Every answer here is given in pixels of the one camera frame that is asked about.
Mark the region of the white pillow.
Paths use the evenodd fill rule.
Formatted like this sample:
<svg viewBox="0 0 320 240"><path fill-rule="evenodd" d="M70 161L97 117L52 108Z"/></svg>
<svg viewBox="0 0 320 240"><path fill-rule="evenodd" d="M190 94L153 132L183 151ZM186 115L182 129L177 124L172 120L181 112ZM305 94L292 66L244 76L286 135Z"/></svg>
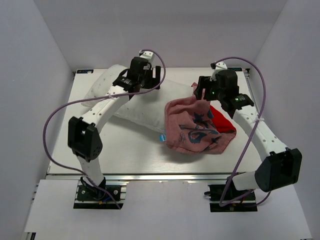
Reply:
<svg viewBox="0 0 320 240"><path fill-rule="evenodd" d="M113 81L124 69L125 67L122 65L112 65L94 82L84 98L90 99L104 96ZM133 96L114 115L153 131L164 133L166 104L176 99L192 96L194 82L194 80L186 82L181 75L168 76L161 84L160 89Z"/></svg>

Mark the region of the red patterned pillowcase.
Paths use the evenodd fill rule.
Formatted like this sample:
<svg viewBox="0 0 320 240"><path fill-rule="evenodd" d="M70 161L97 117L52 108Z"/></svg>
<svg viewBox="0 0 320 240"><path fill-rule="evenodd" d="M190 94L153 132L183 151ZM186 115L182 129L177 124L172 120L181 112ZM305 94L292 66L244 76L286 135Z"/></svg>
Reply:
<svg viewBox="0 0 320 240"><path fill-rule="evenodd" d="M195 95L174 99L164 107L166 146L183 154L222 154L237 129L211 103Z"/></svg>

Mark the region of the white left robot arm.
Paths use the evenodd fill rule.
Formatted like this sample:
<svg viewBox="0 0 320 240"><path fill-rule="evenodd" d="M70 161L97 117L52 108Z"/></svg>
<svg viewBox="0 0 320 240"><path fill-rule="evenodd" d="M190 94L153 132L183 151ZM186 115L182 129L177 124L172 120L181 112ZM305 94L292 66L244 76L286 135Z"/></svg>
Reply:
<svg viewBox="0 0 320 240"><path fill-rule="evenodd" d="M89 111L68 122L68 147L85 173L82 183L96 200L106 193L106 181L98 159L103 149L100 132L110 117L131 99L129 93L159 87L161 68L152 66L153 59L154 53L143 51L131 60L129 68L114 65L107 69L88 92L92 104Z"/></svg>

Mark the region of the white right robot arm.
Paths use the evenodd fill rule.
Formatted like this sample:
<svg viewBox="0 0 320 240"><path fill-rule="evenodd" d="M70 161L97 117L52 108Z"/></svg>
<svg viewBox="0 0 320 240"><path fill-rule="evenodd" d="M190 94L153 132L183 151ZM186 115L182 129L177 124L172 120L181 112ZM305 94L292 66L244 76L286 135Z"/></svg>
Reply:
<svg viewBox="0 0 320 240"><path fill-rule="evenodd" d="M267 193L298 181L302 153L287 147L258 116L252 99L240 93L234 70L220 70L214 77L200 76L194 95L197 100L219 101L222 109L251 137L260 156L257 170L235 175L225 187L229 198L238 199L244 190L260 189Z"/></svg>

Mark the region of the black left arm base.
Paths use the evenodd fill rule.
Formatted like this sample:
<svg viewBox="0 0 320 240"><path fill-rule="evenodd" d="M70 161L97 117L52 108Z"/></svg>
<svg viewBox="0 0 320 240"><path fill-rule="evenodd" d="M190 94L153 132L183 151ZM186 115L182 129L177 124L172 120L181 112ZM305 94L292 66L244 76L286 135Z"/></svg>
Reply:
<svg viewBox="0 0 320 240"><path fill-rule="evenodd" d="M73 208L82 210L120 210L126 198L126 185L125 184L106 184L105 190L110 193L117 204L112 198L104 191L92 191L84 186L79 180L75 192Z"/></svg>

